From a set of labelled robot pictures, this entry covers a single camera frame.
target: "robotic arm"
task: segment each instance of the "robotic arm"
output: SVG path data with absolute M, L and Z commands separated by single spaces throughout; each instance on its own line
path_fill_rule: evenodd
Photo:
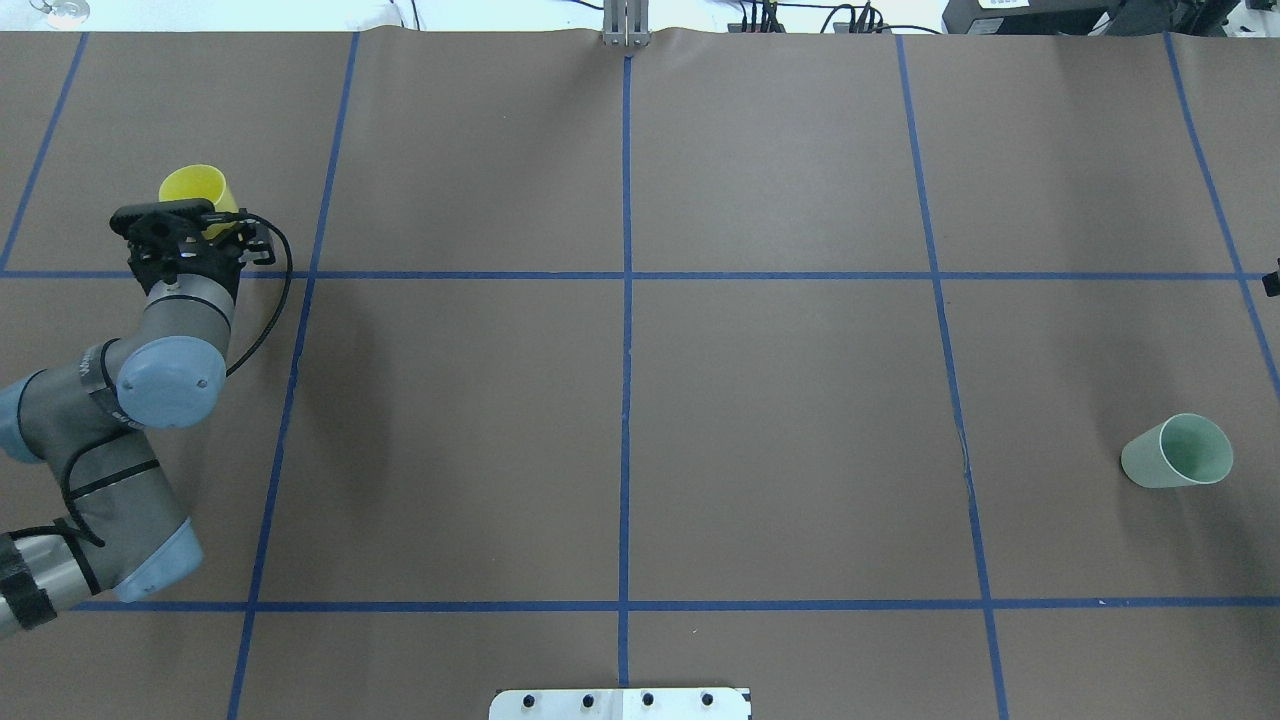
M 204 559 L 142 430 L 189 427 L 214 410 L 229 374 L 241 270 L 275 261 L 265 229 L 275 227 L 243 210 L 215 213 L 207 200 L 122 208 L 110 224 L 128 240 L 129 268 L 147 293 L 137 333 L 0 391 L 0 448 L 47 464 L 67 506 L 49 527 L 0 534 L 0 638 L 104 588 L 141 600 Z M 250 354 L 284 307 L 293 263 L 280 237 L 284 291 Z

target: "black tape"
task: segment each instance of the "black tape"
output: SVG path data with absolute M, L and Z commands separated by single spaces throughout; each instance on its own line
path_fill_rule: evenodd
M 92 483 L 88 483 L 87 486 L 78 487 L 74 491 L 72 491 L 72 500 L 79 500 L 82 497 L 84 497 L 86 495 L 93 495 L 95 492 L 97 492 L 100 489 L 109 488 L 109 487 L 111 487 L 111 486 L 114 486 L 115 483 L 119 483 L 119 482 L 124 482 L 124 480 L 132 478 L 133 475 L 141 475 L 142 473 L 146 473 L 147 470 L 155 470 L 159 466 L 160 466 L 160 461 L 156 460 L 155 457 L 152 457 L 151 460 L 147 460 L 146 462 L 138 462 L 137 465 L 134 465 L 132 468 L 125 468 L 125 469 L 120 470 L 119 473 L 111 473 L 110 475 L 108 475 L 108 477 L 105 477 L 105 478 L 102 478 L 100 480 L 93 480 Z
M 106 348 L 111 347 L 115 340 L 109 340 L 102 345 L 96 345 L 84 351 L 79 361 L 81 386 L 97 404 L 102 413 L 114 418 L 118 423 L 128 425 L 134 430 L 141 430 L 143 425 L 129 418 L 120 409 L 119 400 L 115 398 L 115 386 L 106 377 Z
M 214 313 L 218 313 L 219 318 L 227 320 L 228 325 L 232 324 L 232 319 L 227 316 L 227 313 L 223 313 L 221 307 L 214 305 L 212 302 L 205 300 L 204 297 L 196 297 L 195 295 L 166 295 L 164 297 L 152 301 L 151 305 L 160 305 L 161 302 L 166 302 L 169 300 L 192 300 L 195 302 L 200 302 L 201 305 L 207 305 Z
M 54 527 L 68 532 L 72 529 L 70 523 L 63 520 L 61 518 L 54 520 Z M 93 571 L 93 568 L 88 564 L 88 559 L 84 557 L 84 548 L 81 547 L 79 539 L 77 539 L 73 534 L 63 536 L 63 539 L 67 541 L 67 547 L 70 548 L 72 557 L 74 557 L 76 564 L 79 565 L 81 575 L 84 575 L 84 584 L 88 585 L 88 593 L 97 594 L 102 592 L 102 584 L 97 582 L 97 573 Z
M 9 536 L 0 537 L 0 594 L 23 630 L 32 630 L 58 618 L 49 593 L 31 577 L 31 568 Z

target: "blue tape line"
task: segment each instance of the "blue tape line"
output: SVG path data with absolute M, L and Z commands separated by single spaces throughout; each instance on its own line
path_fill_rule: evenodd
M 927 281 L 932 273 L 890 272 L 639 272 L 637 281 Z
M 494 602 L 259 602 L 257 612 L 407 612 L 407 614 L 489 614 L 489 612 L 617 612 L 612 600 L 547 600 Z
M 1280 597 L 1057 597 L 991 601 L 996 610 L 1107 610 L 1140 607 L 1280 607 Z
M 0 270 L 4 279 L 38 279 L 38 281 L 93 281 L 93 279 L 131 279 L 133 274 L 127 270 Z
M 88 35 L 87 32 L 81 33 L 79 42 L 76 44 L 76 54 L 72 55 L 72 65 L 67 68 L 67 77 L 63 78 L 63 88 L 58 94 L 54 114 L 49 118 L 45 137 L 40 141 L 40 150 L 36 152 L 36 160 L 31 164 L 27 184 L 22 188 L 22 197 L 18 200 L 17 210 L 14 210 L 13 223 L 9 225 L 9 237 L 5 238 L 4 250 L 0 250 L 0 270 L 4 270 L 9 265 L 9 255 L 13 254 L 13 246 L 18 241 L 22 218 L 27 214 L 27 202 L 31 201 L 31 193 L 36 190 L 36 181 L 40 179 L 40 169 L 45 165 L 45 155 L 49 154 L 49 145 L 54 141 L 54 131 L 58 129 L 58 120 L 63 117 L 63 108 L 67 106 L 67 95 L 72 91 L 72 83 L 76 81 L 76 70 L 79 69 L 81 58 L 84 56 Z
M 1245 273 L 1261 281 L 1266 273 Z M 965 272 L 942 270 L 945 281 L 1137 281 L 1137 282 L 1236 282 L 1235 273 L 1066 273 L 1066 272 Z M 0 270 L 0 279 L 129 279 L 127 270 Z M 282 279 L 280 270 L 244 270 L 242 278 Z M 626 273 L 594 270 L 296 270 L 294 279 L 339 281 L 625 281 Z M 918 270 L 796 270 L 714 272 L 662 270 L 631 273 L 636 282 L 669 281 L 932 281 L 934 273 Z
M 503 612 L 618 612 L 612 600 L 532 601 L 269 601 L 253 611 L 278 614 L 503 614 Z M 977 611 L 1007 610 L 1142 610 L 1162 607 L 1280 607 L 1277 596 L 1224 597 L 1036 597 L 1036 598 L 940 598 L 940 600 L 632 600 L 628 612 L 882 612 L 882 611 Z M 76 612 L 243 612 L 247 602 L 218 601 L 86 601 Z
M 945 281 L 1236 281 L 1235 273 L 1037 273 L 1037 272 L 940 272 Z
M 618 492 L 618 687 L 631 683 L 631 327 L 634 268 L 631 255 L 631 56 L 622 60 L 622 448 Z
M 342 100 L 338 104 L 338 120 L 333 131 L 333 146 L 329 150 L 329 168 L 325 173 L 324 195 L 320 200 L 320 217 L 316 220 L 315 241 L 311 246 L 311 269 L 307 277 L 306 292 L 302 296 L 302 313 L 298 316 L 298 334 L 293 343 L 293 361 L 289 366 L 289 382 L 284 392 L 284 409 L 280 414 L 280 430 L 275 439 L 275 459 L 271 462 L 271 479 L 266 488 L 266 502 L 262 507 L 262 524 L 259 529 L 257 551 L 253 557 L 253 577 L 250 582 L 248 606 L 244 610 L 244 625 L 241 630 L 241 647 L 236 659 L 236 674 L 232 678 L 230 701 L 227 719 L 236 720 L 239 715 L 241 692 L 244 688 L 244 670 L 248 665 L 250 646 L 253 639 L 253 620 L 259 593 L 262 588 L 262 569 L 266 564 L 266 548 L 271 538 L 271 520 L 275 514 L 275 500 L 280 487 L 280 468 L 284 462 L 284 442 L 289 434 L 289 420 L 293 411 L 293 397 L 298 387 L 298 364 L 307 340 L 307 323 L 311 318 L 311 301 L 315 297 L 316 269 L 320 266 L 320 254 L 324 250 L 324 231 L 329 218 L 329 200 L 333 196 L 333 178 L 338 172 L 338 156 L 342 151 L 342 131 L 347 122 L 347 104 L 351 100 L 351 82 L 356 74 L 356 54 L 360 50 L 360 33 L 351 33 L 351 49 L 347 53 L 347 76 L 342 83 Z
M 1208 169 L 1208 160 L 1204 159 L 1204 149 L 1201 146 L 1199 133 L 1196 132 L 1196 120 L 1192 118 L 1192 106 L 1187 101 L 1187 88 L 1183 87 L 1183 72 L 1178 65 L 1178 54 L 1174 51 L 1174 37 L 1165 33 L 1165 53 L 1169 54 L 1169 68 L 1174 73 L 1174 87 L 1178 90 L 1178 102 L 1183 108 L 1183 120 L 1187 123 L 1187 135 L 1192 140 L 1192 149 L 1196 151 L 1196 161 L 1199 163 L 1201 176 L 1204 178 L 1204 187 L 1208 188 L 1208 199 L 1213 204 L 1213 214 L 1217 215 L 1217 227 L 1222 231 L 1222 241 L 1226 242 L 1226 251 L 1231 256 L 1231 266 L 1235 268 L 1236 281 L 1240 283 L 1240 293 L 1244 296 L 1244 306 L 1249 311 L 1249 322 L 1253 323 L 1253 334 L 1258 338 L 1258 347 L 1262 348 L 1262 360 L 1266 363 L 1267 373 L 1271 375 L 1271 388 L 1280 398 L 1280 372 L 1276 370 L 1275 356 L 1271 354 L 1271 343 L 1267 342 L 1267 333 L 1262 328 L 1258 318 L 1258 309 L 1253 304 L 1253 295 L 1245 282 L 1244 268 L 1240 264 L 1240 254 L 1235 247 L 1235 238 L 1231 236 L 1231 227 L 1226 222 L 1226 211 L 1222 210 L 1222 200 L 1217 195 L 1217 184 L 1213 182 L 1213 173 Z
M 317 278 L 343 281 L 621 281 L 622 273 L 489 270 L 320 270 Z
M 636 600 L 635 612 L 835 612 L 982 610 L 982 600 Z
M 77 612 L 243 612 L 243 602 L 212 601 L 140 601 L 111 602 L 101 600 L 84 601 L 72 610 Z
M 996 614 L 991 609 L 991 583 L 987 578 L 987 555 L 982 542 L 982 520 L 978 515 L 978 491 L 973 483 L 973 465 L 969 461 L 969 436 L 964 427 L 964 407 L 960 405 L 960 383 L 956 379 L 955 355 L 951 351 L 951 328 L 947 324 L 946 300 L 942 295 L 942 275 L 938 268 L 938 251 L 933 238 L 933 215 L 929 211 L 929 195 L 924 182 L 924 160 L 920 155 L 920 138 L 915 124 L 915 108 L 911 101 L 911 81 L 906 67 L 906 50 L 902 36 L 895 36 L 897 46 L 897 67 L 902 77 L 902 101 L 906 109 L 906 129 L 911 141 L 911 163 L 915 165 L 915 191 L 920 201 L 920 219 L 924 224 L 924 243 L 929 252 L 929 270 L 933 273 L 933 302 L 938 313 L 938 332 L 942 337 L 942 357 L 947 368 L 947 384 L 951 389 L 951 410 L 960 437 L 960 450 L 964 457 L 964 482 L 969 491 L 969 532 L 973 537 L 973 555 L 978 568 L 978 588 L 982 592 L 983 619 L 987 625 L 987 650 L 991 655 L 991 675 L 996 691 L 996 710 L 1001 720 L 1009 720 L 1009 701 L 1005 693 L 1004 664 L 1000 659 L 1000 641 L 996 634 Z

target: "metal post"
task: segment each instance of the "metal post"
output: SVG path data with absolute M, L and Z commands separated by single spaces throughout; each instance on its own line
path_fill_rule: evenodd
M 649 0 L 604 0 L 603 37 L 613 47 L 649 45 Z

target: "yellow cup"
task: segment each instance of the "yellow cup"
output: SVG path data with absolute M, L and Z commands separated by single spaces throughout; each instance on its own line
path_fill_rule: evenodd
M 189 200 L 192 197 L 209 200 L 214 204 L 214 210 L 219 213 L 234 213 L 239 210 L 239 206 L 236 205 L 236 199 L 232 197 L 232 188 L 227 187 L 227 177 L 212 165 L 187 165 L 186 168 L 179 168 L 169 173 L 169 177 L 160 183 L 161 202 L 165 200 Z M 232 225 L 234 223 L 209 225 L 209 229 L 205 231 L 205 240 L 218 237 L 218 233 Z

